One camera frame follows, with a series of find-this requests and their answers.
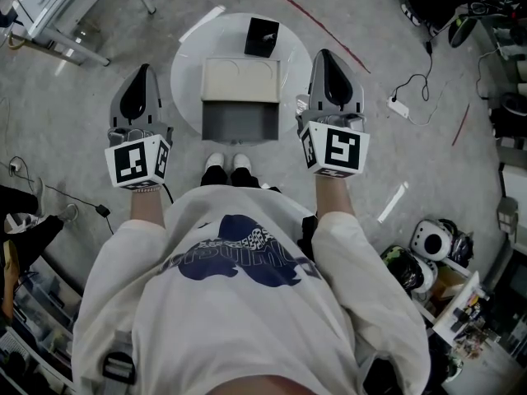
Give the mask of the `white power strip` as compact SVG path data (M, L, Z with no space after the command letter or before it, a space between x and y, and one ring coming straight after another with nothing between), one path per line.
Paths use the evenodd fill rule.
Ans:
M409 108L394 96L387 99L387 108L404 119L409 117Z

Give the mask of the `dark grey box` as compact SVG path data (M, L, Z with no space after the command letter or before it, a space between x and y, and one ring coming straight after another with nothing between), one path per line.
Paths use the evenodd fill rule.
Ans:
M279 138L279 104L204 101L202 139L226 145L257 145Z

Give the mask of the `white table frame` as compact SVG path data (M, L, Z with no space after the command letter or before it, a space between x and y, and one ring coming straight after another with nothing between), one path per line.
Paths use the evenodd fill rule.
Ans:
M26 37L39 44L61 44L103 65L109 59L88 49L72 37L72 32L98 0L14 0L12 7ZM156 12L152 0L141 0L149 14Z

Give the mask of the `white printed T-shirt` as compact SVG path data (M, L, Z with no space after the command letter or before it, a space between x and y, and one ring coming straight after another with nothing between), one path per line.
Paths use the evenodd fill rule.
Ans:
M366 395L392 379L422 395L431 359L421 314L357 220L319 220L313 257L297 246L305 209L272 190L204 186L166 224L124 222L91 269L73 330L82 394L105 384L103 361L130 337L129 395L206 395L270 375L318 395Z

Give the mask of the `black bag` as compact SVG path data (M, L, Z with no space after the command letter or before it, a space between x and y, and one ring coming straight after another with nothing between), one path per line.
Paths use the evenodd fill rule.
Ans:
M464 233L451 220L440 219L439 222L452 235L452 243L447 258L461 267L467 268L473 258L473 234Z

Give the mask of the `cardboard box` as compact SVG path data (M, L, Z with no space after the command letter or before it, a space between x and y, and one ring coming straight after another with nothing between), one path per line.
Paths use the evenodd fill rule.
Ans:
M455 298L467 280L466 276L448 266L439 267L437 279L431 288L431 300L442 302Z

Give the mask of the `black square pen holder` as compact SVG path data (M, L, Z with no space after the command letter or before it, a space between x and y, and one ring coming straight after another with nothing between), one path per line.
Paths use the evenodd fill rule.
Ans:
M278 32L278 22L252 17L245 41L245 54L269 58L276 46Z

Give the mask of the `clear storage bins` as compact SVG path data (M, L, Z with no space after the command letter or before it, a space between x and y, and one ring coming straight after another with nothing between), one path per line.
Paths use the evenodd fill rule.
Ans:
M43 259L21 275L15 293L16 330L63 372L71 371L73 326L82 297Z

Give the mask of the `black harness buckle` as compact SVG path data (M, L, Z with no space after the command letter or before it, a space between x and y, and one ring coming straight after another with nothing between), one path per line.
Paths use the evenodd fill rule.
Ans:
M102 375L107 379L134 385L136 383L136 368L132 357L120 351L110 352L104 358Z

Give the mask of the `long red floor strip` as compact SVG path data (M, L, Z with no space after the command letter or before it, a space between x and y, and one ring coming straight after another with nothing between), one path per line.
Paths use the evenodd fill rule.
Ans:
M295 0L284 0L291 4L295 9L301 12L304 16L308 17L312 22L314 22L321 30L323 30L335 43L349 56L351 57L364 71L371 74L371 71L364 64L364 62L350 50L333 32L331 32L328 27L316 17L314 17L310 12L308 12L301 4Z

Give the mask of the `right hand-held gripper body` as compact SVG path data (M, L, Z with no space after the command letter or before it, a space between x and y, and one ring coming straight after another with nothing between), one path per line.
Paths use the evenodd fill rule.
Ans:
M309 172L337 179L363 172L370 143L363 115L305 111L296 121Z

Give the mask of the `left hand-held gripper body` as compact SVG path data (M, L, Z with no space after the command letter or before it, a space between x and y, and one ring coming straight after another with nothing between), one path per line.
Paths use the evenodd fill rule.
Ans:
M105 149L105 158L115 188L146 190L165 183L173 128L164 123L153 127L108 131L110 147Z

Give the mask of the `cream drawer box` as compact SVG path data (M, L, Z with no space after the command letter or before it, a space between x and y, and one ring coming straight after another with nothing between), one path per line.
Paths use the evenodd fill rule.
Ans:
M202 101L280 101L280 62L266 58L206 58Z

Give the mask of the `grey lantern-shaped device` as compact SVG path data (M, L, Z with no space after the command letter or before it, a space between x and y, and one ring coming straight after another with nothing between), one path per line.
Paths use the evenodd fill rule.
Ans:
M512 197L503 197L497 206L499 229L514 234L518 223L518 202Z

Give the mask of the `dark monitor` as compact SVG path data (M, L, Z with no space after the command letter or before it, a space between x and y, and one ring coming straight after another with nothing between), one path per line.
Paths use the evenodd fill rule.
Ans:
M492 326L498 343L527 368L527 255L516 250L495 287Z

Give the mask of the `person's right forearm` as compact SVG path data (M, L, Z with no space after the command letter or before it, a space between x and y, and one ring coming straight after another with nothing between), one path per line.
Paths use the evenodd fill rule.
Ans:
M344 212L355 215L344 179L316 175L315 192L317 216L319 218L330 212Z

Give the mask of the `cluttered white desk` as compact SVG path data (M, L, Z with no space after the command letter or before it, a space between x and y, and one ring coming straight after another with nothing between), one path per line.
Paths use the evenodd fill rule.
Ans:
M456 337L473 321L473 307L480 300L488 299L478 272L471 273L456 296L434 319L432 331L454 347Z

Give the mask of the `short red floor strip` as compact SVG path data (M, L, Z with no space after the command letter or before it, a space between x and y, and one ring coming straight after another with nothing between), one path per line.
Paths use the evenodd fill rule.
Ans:
M461 119L461 122L459 124L459 127L458 127L458 129L456 131L455 137L454 137L454 139L453 139L453 141L451 143L452 147L454 147L456 142L459 140L459 136L460 136L460 134L461 134L461 132L463 130L463 127L465 125L465 122L466 122L466 119L468 117L469 111L470 111L470 103L468 103L467 106L466 106L466 109L464 111L464 115L463 115L463 117Z

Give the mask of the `person's black trousers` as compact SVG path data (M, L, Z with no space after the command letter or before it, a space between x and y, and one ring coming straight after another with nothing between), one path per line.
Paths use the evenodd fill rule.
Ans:
M240 188L261 188L259 181L245 167L240 167L227 176L226 171L220 165L208 167L201 179L201 186L207 185L231 185Z

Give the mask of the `white rounded backpack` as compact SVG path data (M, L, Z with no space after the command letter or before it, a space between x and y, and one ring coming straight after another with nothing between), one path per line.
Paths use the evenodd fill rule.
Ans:
M422 258L417 255L414 255L413 257L421 268L423 276L423 283L413 291L418 294L427 293L433 287L438 277L437 265L430 259Z

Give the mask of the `person's left forearm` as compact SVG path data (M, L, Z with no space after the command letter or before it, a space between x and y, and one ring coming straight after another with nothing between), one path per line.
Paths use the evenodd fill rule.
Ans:
M160 187L133 191L131 196L130 219L150 222L165 228L164 211Z

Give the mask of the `white cabinet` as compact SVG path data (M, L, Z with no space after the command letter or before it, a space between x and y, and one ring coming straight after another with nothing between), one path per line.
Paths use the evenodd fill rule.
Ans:
M504 194L519 201L527 199L527 170L504 164L501 168Z

